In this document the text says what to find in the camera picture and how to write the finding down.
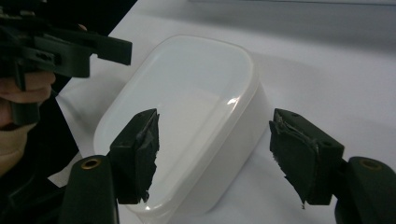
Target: finger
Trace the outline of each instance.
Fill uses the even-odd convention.
[[[81,30],[87,31],[87,27],[85,27],[85,25],[79,24],[78,26],[79,26],[79,28],[80,28]]]
[[[40,90],[55,82],[55,75],[51,72],[33,72],[25,74],[27,91]],[[16,93],[21,89],[16,85],[14,77],[0,78],[0,92]]]
[[[8,101],[0,99],[0,129],[12,123],[11,106]]]
[[[0,93],[0,97],[11,102],[28,104],[39,103],[50,98],[51,87],[47,86],[34,91],[19,91],[14,93]]]

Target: white tabletop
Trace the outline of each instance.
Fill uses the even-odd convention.
[[[239,45],[261,73],[272,108],[299,113],[363,156],[396,170],[396,7],[313,3],[140,0],[111,36],[134,43],[131,66],[92,57],[58,102],[83,156],[100,118],[149,53],[173,35]],[[302,203],[269,151],[267,130],[207,214],[171,223],[335,223],[330,206]],[[120,206],[121,224],[140,223]]]

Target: hand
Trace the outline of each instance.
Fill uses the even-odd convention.
[[[25,74],[26,91],[15,84],[14,77],[0,78],[0,130],[12,124],[10,101],[15,103],[42,103],[50,98],[55,75],[51,72]]]

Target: screw hole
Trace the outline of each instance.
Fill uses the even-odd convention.
[[[90,160],[84,161],[81,164],[81,168],[84,170],[91,170],[91,169],[99,166],[100,163],[101,163],[101,160],[99,160],[99,159],[90,159]]]
[[[376,161],[371,161],[371,160],[360,160],[361,166],[369,169],[369,170],[373,170],[373,171],[379,171],[382,169],[381,164],[379,164]]]

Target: white plastic container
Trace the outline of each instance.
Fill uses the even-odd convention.
[[[244,49],[186,35],[157,46],[125,85],[99,122],[95,153],[106,155],[128,121],[151,108],[160,114],[157,171],[148,202],[128,205],[144,223],[212,208],[270,118]]]

